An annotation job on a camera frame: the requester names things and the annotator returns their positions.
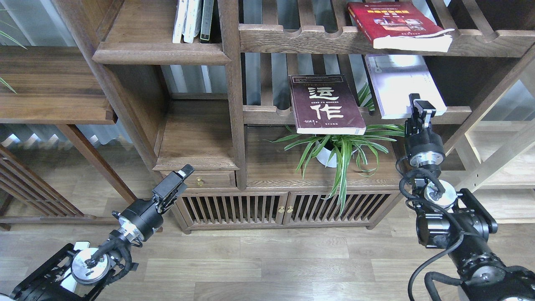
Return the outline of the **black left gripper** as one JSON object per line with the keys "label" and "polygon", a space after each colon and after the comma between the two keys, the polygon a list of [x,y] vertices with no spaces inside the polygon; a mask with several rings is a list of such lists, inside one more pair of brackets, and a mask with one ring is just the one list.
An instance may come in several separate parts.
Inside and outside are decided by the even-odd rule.
{"label": "black left gripper", "polygon": [[186,164],[179,171],[169,173],[153,190],[151,200],[137,199],[128,208],[112,215],[121,227],[118,231],[128,240],[147,241],[163,224],[165,214],[175,204],[176,198],[185,191],[184,181],[195,171]]}

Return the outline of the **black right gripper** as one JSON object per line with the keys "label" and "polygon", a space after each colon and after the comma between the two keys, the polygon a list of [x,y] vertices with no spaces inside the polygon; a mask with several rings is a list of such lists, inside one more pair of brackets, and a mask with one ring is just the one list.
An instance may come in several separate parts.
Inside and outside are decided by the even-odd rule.
{"label": "black right gripper", "polygon": [[431,118],[436,108],[428,101],[420,100],[419,93],[409,94],[412,116],[405,122],[405,150],[408,162],[415,168],[440,168],[445,152],[443,141],[432,131]]}

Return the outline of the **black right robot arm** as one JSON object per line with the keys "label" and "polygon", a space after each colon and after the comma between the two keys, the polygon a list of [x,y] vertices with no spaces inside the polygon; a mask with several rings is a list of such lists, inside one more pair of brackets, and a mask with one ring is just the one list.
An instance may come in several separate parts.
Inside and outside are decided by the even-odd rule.
{"label": "black right robot arm", "polygon": [[409,299],[413,300],[413,282],[418,274],[449,255],[459,277],[427,272],[424,283],[433,301],[440,300],[435,282],[458,286],[462,300],[533,301],[534,273],[519,265],[505,265],[487,244],[489,235],[497,232],[495,219],[469,190],[456,191],[439,179],[445,152],[441,137],[432,129],[436,109],[417,93],[410,94],[409,99],[412,116],[405,122],[405,159],[412,169],[403,173],[399,190],[417,214],[419,243],[440,249],[413,272]]}

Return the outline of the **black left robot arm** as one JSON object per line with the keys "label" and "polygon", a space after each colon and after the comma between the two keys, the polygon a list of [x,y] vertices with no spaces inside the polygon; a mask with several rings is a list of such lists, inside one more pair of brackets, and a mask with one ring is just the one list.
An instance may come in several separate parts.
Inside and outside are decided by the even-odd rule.
{"label": "black left robot arm", "polygon": [[13,289],[6,301],[93,301],[105,286],[135,271],[131,247],[142,247],[162,226],[163,215],[185,191],[194,172],[187,164],[169,173],[154,189],[151,200],[137,199],[121,213],[120,227],[97,248],[76,250],[69,243]]}

